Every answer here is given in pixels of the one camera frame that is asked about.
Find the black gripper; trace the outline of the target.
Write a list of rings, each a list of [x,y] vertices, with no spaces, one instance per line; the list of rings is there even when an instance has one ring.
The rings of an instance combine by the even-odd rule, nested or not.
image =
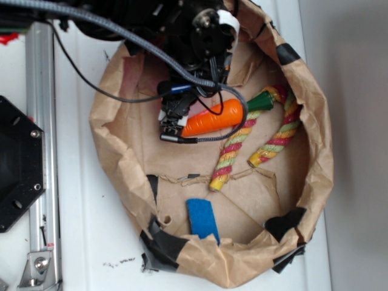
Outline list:
[[[158,93],[162,96],[159,123],[161,129],[160,139],[168,142],[197,142],[196,138],[183,137],[182,131],[189,119],[191,106],[196,102],[202,104],[205,110],[220,115],[224,108],[221,89],[219,87],[204,87],[189,84],[188,80],[177,76],[170,82],[162,82],[158,85]],[[210,98],[214,94],[219,95],[220,104],[210,108],[203,98]]]

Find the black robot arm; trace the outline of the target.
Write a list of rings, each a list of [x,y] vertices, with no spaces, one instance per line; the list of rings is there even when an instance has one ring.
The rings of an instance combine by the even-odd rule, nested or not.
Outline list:
[[[229,91],[227,78],[238,43],[239,22],[222,1],[2,1],[1,33],[27,30],[35,22],[69,21],[86,36],[123,41],[132,54],[149,52],[165,62],[171,81],[163,82],[161,140],[196,144],[183,136],[190,107]]]

